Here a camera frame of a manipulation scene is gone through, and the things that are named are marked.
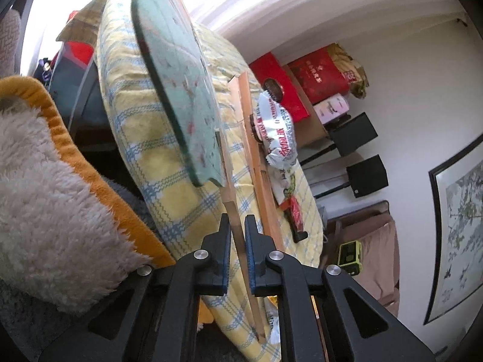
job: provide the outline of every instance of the black speaker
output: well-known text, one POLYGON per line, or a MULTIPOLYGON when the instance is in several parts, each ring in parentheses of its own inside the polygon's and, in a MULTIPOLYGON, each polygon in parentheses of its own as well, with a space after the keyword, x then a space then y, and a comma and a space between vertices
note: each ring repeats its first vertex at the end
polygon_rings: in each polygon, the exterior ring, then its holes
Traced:
POLYGON ((346 170, 355 197, 367 196, 389 185, 386 169, 379 155, 353 164, 346 170))
POLYGON ((340 155, 346 156, 375 139, 377 132, 367 114, 362 113, 333 131, 329 131, 329 136, 340 155))

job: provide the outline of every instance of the green device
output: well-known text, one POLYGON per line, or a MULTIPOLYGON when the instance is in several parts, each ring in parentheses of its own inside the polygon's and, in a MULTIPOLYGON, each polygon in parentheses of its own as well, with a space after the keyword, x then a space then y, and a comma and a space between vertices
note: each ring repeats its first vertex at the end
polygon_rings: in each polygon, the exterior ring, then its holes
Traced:
POLYGON ((359 241, 346 242, 339 246, 337 265, 351 276, 362 271, 362 244, 359 241))

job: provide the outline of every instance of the black frame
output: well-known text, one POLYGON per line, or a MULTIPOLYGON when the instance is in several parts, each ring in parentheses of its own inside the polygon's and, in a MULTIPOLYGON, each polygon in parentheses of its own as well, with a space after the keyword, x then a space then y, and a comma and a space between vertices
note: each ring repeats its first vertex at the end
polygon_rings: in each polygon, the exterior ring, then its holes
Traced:
POLYGON ((426 317, 424 318, 423 325, 429 324, 434 320, 439 319, 446 313, 453 310, 455 307, 459 306, 465 300, 467 300, 470 296, 472 296, 477 290, 483 286, 483 283, 479 285, 470 295, 468 295, 465 299, 462 299, 458 302, 455 306, 451 309, 445 311, 444 313, 440 314, 438 317, 433 318, 432 320, 429 319, 431 315, 431 311, 434 306, 434 298, 436 297, 436 289, 438 288, 438 279, 440 277, 440 266, 441 266, 441 245, 442 245, 442 235, 443 230, 441 226, 441 203, 440 203, 440 194, 438 191, 438 181, 436 181, 436 176, 455 164, 456 162, 463 159, 466 155, 472 152, 477 146, 483 143, 483 134, 478 136, 475 140, 473 140, 469 145, 463 148, 460 152, 456 155, 452 156, 450 159, 446 160, 445 162, 441 163, 439 166, 435 167, 429 172, 429 180, 431 181, 431 191, 433 192, 433 201, 434 201, 434 214, 436 220, 436 260, 435 260, 435 267, 434 267, 434 278, 433 278, 433 287, 431 290, 431 297, 429 298, 429 304, 426 312, 426 317))

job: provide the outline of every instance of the pink box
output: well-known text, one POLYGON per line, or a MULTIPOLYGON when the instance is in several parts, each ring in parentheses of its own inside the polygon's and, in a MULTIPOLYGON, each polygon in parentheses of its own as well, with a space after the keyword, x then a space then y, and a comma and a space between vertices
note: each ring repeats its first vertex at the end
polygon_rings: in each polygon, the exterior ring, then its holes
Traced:
POLYGON ((322 124, 327 124, 349 111, 349 105, 340 94, 335 94, 313 106, 317 117, 322 124))

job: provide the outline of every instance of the silver screw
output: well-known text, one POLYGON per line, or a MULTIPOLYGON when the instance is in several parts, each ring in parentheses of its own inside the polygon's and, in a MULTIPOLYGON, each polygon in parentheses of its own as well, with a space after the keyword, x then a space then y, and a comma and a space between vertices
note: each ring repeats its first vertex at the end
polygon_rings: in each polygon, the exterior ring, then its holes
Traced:
POLYGON ((269 257, 272 260, 279 261, 279 260, 283 259, 283 253, 279 250, 274 250, 274 251, 269 253, 269 257))
POLYGON ((152 270, 153 268, 151 268, 149 265, 142 265, 136 270, 136 272, 139 276, 147 276, 151 273, 152 270))
POLYGON ((332 276, 337 276, 341 273, 341 268, 338 265, 331 264, 326 269, 327 273, 332 276))
POLYGON ((209 253, 205 249, 200 249, 193 253, 193 256, 195 256, 195 259, 198 259, 198 260, 203 260, 207 258, 208 255, 209 253))

